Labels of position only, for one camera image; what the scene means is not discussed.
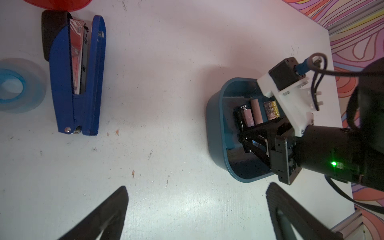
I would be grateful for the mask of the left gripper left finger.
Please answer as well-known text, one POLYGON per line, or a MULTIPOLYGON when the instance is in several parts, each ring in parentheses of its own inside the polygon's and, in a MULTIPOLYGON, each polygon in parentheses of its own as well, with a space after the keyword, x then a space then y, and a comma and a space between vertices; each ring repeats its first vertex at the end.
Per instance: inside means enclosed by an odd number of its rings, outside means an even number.
POLYGON ((127 189, 125 186, 121 186, 60 239, 119 240, 124 227, 128 203, 127 189))

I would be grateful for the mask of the pink lip gloss tube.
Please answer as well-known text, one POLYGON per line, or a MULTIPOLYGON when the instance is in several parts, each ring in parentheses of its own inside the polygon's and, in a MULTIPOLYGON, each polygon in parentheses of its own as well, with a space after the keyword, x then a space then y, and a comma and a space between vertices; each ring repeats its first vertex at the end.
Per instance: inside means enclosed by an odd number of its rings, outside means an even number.
POLYGON ((255 125, 262 124, 264 122, 261 107, 258 99, 252 99, 250 101, 252 107, 252 113, 255 125))

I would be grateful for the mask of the pink blue gradient lipstick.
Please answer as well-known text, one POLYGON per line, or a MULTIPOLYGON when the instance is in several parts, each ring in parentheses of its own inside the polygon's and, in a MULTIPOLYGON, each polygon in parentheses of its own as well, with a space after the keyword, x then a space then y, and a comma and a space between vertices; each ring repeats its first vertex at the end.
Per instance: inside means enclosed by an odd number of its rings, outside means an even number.
POLYGON ((252 110, 250 107, 248 107, 247 105, 242 105, 241 106, 241 113, 242 113, 243 120, 244 120, 247 128, 255 126, 252 110))

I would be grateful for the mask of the pale pink lip gloss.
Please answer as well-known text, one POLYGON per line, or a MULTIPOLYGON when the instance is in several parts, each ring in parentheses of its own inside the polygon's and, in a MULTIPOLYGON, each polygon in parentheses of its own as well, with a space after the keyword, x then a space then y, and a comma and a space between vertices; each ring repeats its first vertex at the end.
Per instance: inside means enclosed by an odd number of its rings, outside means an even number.
POLYGON ((274 110, 272 107, 272 102, 271 101, 264 102, 264 108, 265 108, 265 112, 266 112, 268 120, 270 121, 270 120, 274 119, 275 113, 274 113, 274 110))

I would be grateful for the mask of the black lipstick tube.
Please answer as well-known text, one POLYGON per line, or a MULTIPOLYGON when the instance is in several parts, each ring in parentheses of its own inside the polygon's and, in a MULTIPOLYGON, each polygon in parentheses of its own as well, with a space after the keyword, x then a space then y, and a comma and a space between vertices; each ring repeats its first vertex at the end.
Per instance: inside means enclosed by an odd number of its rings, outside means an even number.
POLYGON ((243 115, 240 107, 235 107, 233 111, 234 122, 239 133, 244 131, 243 115))

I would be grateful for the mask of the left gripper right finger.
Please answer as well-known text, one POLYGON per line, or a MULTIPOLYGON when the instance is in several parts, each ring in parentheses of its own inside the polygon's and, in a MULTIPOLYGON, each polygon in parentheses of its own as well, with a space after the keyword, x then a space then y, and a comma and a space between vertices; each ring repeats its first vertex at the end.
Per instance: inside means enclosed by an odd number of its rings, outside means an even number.
POLYGON ((266 198, 274 227, 276 239, 295 240, 297 232, 304 240, 341 240, 304 209, 284 189, 276 183, 270 183, 266 198))

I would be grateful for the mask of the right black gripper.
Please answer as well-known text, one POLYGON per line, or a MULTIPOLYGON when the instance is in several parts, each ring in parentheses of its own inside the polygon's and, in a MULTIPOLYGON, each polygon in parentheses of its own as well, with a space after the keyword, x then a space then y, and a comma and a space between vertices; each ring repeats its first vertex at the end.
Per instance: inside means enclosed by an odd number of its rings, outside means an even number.
POLYGON ((246 128, 238 134, 238 140, 286 185, 291 185, 301 171, 294 160, 297 137, 287 117, 246 128))

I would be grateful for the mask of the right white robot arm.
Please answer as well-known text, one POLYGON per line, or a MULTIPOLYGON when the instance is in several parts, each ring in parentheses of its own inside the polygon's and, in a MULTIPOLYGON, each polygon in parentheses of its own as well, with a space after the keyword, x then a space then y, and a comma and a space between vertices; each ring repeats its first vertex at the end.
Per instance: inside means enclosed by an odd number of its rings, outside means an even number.
POLYGON ((258 81, 273 97, 282 117, 240 130, 239 142, 290 185, 302 169, 329 178, 384 189, 384 61, 361 72, 327 70, 327 57, 315 53, 303 63, 281 61, 258 81), (325 75, 357 77, 347 106, 346 128, 314 125, 320 109, 318 87, 325 75))

